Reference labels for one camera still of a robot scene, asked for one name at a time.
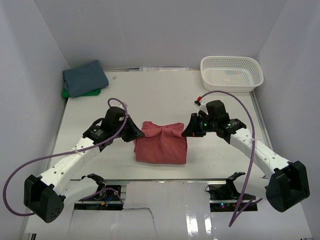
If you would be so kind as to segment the red t shirt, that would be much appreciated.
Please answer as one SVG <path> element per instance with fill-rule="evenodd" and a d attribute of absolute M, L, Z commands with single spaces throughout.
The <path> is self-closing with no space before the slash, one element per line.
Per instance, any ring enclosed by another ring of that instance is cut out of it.
<path fill-rule="evenodd" d="M 135 160 L 148 164 L 186 164 L 188 142 L 182 136 L 183 130 L 181 122 L 168 125 L 143 122 L 141 131 L 144 137 L 134 141 Z"/>

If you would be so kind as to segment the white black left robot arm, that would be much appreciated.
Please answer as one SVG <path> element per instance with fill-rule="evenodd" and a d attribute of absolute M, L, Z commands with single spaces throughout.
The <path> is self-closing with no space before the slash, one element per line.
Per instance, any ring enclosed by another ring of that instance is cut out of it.
<path fill-rule="evenodd" d="M 39 176 L 30 175 L 25 180 L 24 205 L 45 223 L 51 223 L 66 205 L 85 198 L 103 198 L 106 187 L 102 177 L 92 173 L 73 181 L 73 176 L 114 139 L 121 138 L 129 143 L 144 136 L 124 109 L 110 107 L 104 118 L 94 121 L 83 133 L 72 154 L 64 156 Z"/>

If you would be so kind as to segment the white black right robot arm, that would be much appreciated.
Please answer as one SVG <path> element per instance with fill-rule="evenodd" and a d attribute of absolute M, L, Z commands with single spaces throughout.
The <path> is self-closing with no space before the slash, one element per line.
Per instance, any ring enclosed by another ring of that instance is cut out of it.
<path fill-rule="evenodd" d="M 247 126 L 237 118 L 231 119 L 220 100 L 206 104 L 196 100 L 197 113 L 192 113 L 183 137 L 216 135 L 240 150 L 263 172 L 266 178 L 249 180 L 246 192 L 266 199 L 283 213 L 310 196 L 307 169 L 300 161 L 291 162 L 256 140 Z"/>

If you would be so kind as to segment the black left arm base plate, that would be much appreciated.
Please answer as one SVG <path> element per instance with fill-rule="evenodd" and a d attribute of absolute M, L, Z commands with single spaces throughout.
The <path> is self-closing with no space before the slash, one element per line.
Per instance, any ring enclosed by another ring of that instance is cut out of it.
<path fill-rule="evenodd" d="M 127 187 L 125 185 L 107 185 L 106 187 L 114 190 L 107 190 L 98 196 L 78 201 L 74 204 L 74 210 L 122 211 L 123 204 L 120 199 L 125 202 Z"/>

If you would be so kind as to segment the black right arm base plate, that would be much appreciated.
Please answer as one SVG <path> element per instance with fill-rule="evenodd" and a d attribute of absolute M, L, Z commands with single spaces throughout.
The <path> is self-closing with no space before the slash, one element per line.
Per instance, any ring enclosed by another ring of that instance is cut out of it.
<path fill-rule="evenodd" d="M 210 211 L 212 213 L 231 213 L 236 209 L 240 193 L 236 193 L 235 196 L 230 195 L 226 190 L 223 190 L 224 186 L 224 184 L 210 184 L 205 188 L 205 191 L 209 194 Z M 252 203 L 244 211 L 257 212 L 257 198 L 246 193 L 241 200 L 238 211 L 240 211 L 251 199 L 253 199 Z"/>

